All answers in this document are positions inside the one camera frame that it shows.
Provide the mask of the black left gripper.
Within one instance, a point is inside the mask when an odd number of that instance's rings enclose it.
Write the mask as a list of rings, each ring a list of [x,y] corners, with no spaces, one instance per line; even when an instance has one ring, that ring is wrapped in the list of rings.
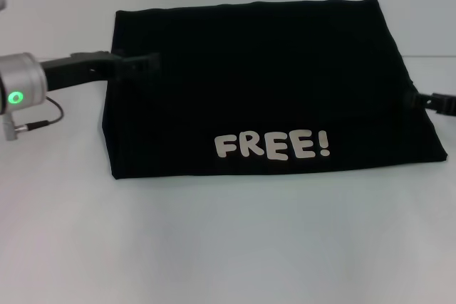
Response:
[[[118,79],[147,78],[160,71],[159,53],[122,57],[109,52],[74,53],[67,58],[40,62],[48,91],[84,83]]]

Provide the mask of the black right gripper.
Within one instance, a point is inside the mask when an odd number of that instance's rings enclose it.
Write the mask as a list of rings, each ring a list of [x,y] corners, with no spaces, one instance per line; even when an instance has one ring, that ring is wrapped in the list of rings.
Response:
[[[410,108],[430,108],[437,114],[456,116],[456,96],[433,93],[432,95],[408,92],[405,104]]]

